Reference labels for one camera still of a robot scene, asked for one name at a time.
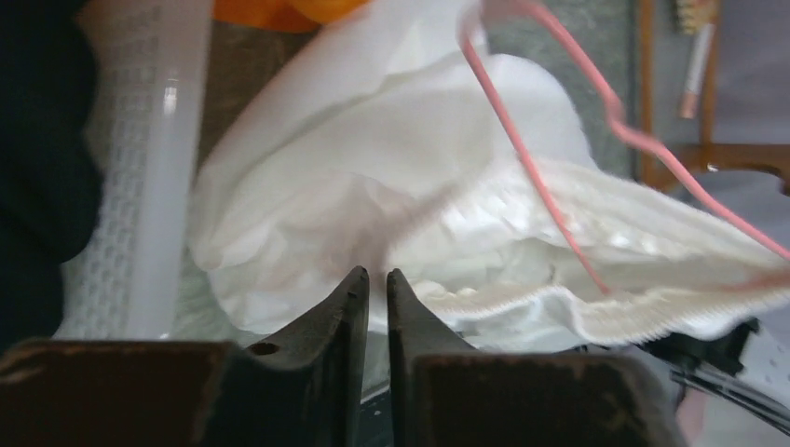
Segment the pink cable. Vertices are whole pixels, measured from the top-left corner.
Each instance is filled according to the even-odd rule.
[[[700,184],[697,183],[697,181],[686,170],[686,168],[683,167],[683,164],[680,163],[677,158],[674,157],[672,152],[670,152],[669,149],[661,144],[661,142],[649,135],[646,135],[644,132],[641,132],[637,129],[632,129],[625,124],[623,119],[624,113],[622,103],[617,97],[617,94],[607,83],[606,79],[603,77],[601,72],[598,71],[598,69],[595,67],[595,64],[593,64],[584,50],[581,49],[570,32],[562,25],[562,23],[560,23],[559,20],[557,20],[556,17],[552,15],[552,13],[545,6],[535,2],[534,0],[512,0],[509,4],[507,4],[507,8],[505,8],[505,4],[501,3],[501,0],[489,1],[491,3],[485,4],[486,11],[483,13],[485,19],[503,17],[511,12],[517,13],[518,15],[532,17],[538,23],[543,25],[543,27],[545,27],[549,33],[565,48],[565,51],[568,52],[571,59],[579,66],[587,78],[590,79],[593,86],[598,91],[598,95],[604,102],[604,108],[606,110],[606,122],[618,139],[636,149],[657,157],[669,169],[669,171],[674,174],[675,177],[677,177],[677,180],[680,181],[688,189],[688,191],[697,199],[699,199],[699,201],[709,210],[744,232],[747,236],[751,237],[759,244],[775,252],[785,260],[790,261],[790,251],[788,249],[754,228],[743,218],[711,197],[704,190],[704,188],[702,188]],[[563,237],[565,237],[568,246],[574,253],[576,253],[579,261],[584,266],[584,269],[590,274],[590,277],[601,290],[601,292],[607,294],[609,293],[609,288],[595,272],[590,262],[587,260],[587,257],[581,252],[579,244],[576,243],[573,235],[565,226],[565,217],[554,204],[551,193],[540,179],[540,174],[535,162],[529,155],[529,152],[524,145],[524,141],[521,139],[521,136],[518,133],[516,125],[511,120],[510,115],[508,114],[508,111],[502,102],[502,99],[497,93],[497,89],[494,87],[494,83],[488,76],[483,62],[480,60],[477,51],[475,51],[474,45],[471,43],[470,36],[473,29],[474,19],[475,18],[473,16],[469,15],[461,23],[459,39],[464,56],[467,58],[471,70],[474,72],[477,80],[480,82],[485,96],[488,98],[489,102],[491,102],[491,106],[494,108],[494,112],[497,114],[502,127],[505,129],[505,133],[507,133],[508,138],[513,144],[513,147],[521,158],[521,162],[524,165],[527,176],[529,177],[532,184],[535,185],[535,189],[538,192],[540,199],[546,205],[546,209],[549,211],[552,219],[557,224],[557,227],[563,234]]]

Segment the wooden frame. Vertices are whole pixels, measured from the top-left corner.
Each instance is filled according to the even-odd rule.
[[[653,14],[657,0],[640,0],[640,81],[641,81],[641,126],[647,133],[653,132]],[[720,22],[715,18],[716,29]],[[700,107],[700,141],[689,144],[676,154],[683,165],[691,172],[716,169],[762,170],[790,183],[790,144],[725,144],[714,140],[716,66],[718,57],[718,32],[705,70],[704,87]],[[651,156],[640,157],[640,176],[642,183],[659,190],[676,184],[677,179],[660,161]]]

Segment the white fabric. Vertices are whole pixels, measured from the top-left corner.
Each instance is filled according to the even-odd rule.
[[[356,264],[372,273],[372,330],[386,329],[384,274],[399,267],[440,318],[502,350],[713,337],[790,298],[779,287],[703,291],[784,261],[598,171],[556,80],[485,57],[575,237],[619,291],[601,295],[457,50],[463,6],[373,2],[324,32],[221,141],[197,178],[189,241],[234,324],[274,332]]]

